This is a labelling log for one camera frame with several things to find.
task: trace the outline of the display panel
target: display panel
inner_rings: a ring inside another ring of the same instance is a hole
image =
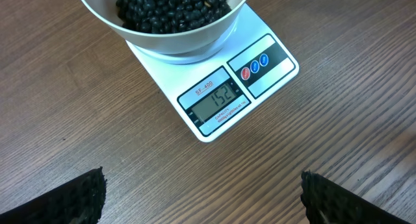
[[[204,122],[222,107],[234,100],[235,97],[234,91],[228,83],[225,83],[192,107],[192,111],[200,121]]]

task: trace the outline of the white scale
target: white scale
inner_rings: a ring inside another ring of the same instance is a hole
[[[299,72],[299,64],[245,4],[217,41],[162,55],[127,42],[185,123],[203,142],[232,127]]]

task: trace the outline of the bowl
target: bowl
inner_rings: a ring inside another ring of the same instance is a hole
[[[227,0],[232,11],[214,23],[199,29],[175,34],[150,34],[122,27],[123,21],[117,16],[117,0],[81,1],[95,16],[122,38],[143,49],[162,54],[186,53],[214,42],[234,22],[246,2],[246,0]]]

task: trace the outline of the wood grain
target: wood grain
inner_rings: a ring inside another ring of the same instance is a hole
[[[416,0],[249,0],[300,74],[194,137],[80,0],[0,0],[0,212],[98,166],[100,223],[308,223],[320,173],[416,223]]]

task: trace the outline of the digital scale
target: digital scale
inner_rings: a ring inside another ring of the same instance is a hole
[[[185,123],[211,142],[299,72],[299,64],[245,4],[217,41],[162,55],[127,42]]]

